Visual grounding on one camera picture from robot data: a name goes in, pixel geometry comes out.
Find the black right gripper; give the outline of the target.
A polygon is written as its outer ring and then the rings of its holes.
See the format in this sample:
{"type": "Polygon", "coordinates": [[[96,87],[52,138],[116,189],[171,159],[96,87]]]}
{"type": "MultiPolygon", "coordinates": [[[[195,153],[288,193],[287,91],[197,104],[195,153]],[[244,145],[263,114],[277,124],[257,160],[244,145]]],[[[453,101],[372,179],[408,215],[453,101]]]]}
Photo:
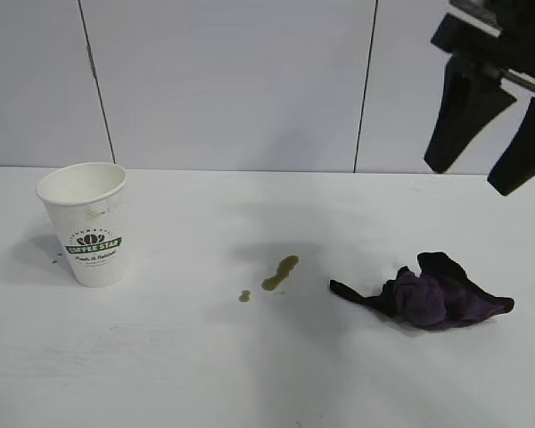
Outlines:
{"type": "MultiPolygon", "coordinates": [[[[431,43],[447,54],[458,52],[488,65],[500,76],[535,94],[535,1],[452,1],[453,7],[498,31],[496,36],[446,14],[431,43]]],[[[430,169],[442,174],[472,140],[516,102],[478,62],[452,57],[444,71],[438,118],[424,154],[430,169]]],[[[535,177],[535,98],[510,145],[487,181],[509,195],[535,177]]]]}

